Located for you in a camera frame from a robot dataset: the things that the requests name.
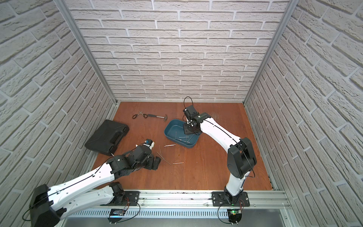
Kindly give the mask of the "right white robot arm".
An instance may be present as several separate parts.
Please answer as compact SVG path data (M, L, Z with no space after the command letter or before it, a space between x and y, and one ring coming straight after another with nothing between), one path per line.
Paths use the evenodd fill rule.
M184 108L183 113L186 117L183 124L185 134L205 133L226 151L230 177L224 191L230 201L240 196L246 178L257 164L251 140L230 133L209 114L199 113L193 105Z

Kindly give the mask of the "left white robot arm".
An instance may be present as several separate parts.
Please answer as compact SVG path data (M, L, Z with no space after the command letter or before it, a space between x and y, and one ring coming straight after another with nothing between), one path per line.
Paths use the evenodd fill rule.
M129 207L131 201L117 179L143 168L157 170L161 158L152 154L154 145L152 140L146 140L73 180L52 187L38 186L27 211L31 226L54 227L66 217L98 205Z

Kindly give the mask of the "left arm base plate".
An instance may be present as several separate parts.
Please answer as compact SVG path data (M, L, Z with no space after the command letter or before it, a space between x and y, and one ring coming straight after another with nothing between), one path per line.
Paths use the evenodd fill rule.
M130 206L137 206L139 201L140 191L125 191L120 195L117 195L108 204L102 204L102 206L126 206L129 203Z

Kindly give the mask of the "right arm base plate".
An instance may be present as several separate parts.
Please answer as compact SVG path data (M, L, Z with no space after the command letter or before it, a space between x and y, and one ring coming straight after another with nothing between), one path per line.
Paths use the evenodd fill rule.
M240 192L237 196L231 196L229 192L214 191L211 193L211 199L214 207L233 206L233 207L250 207L250 201L247 192Z

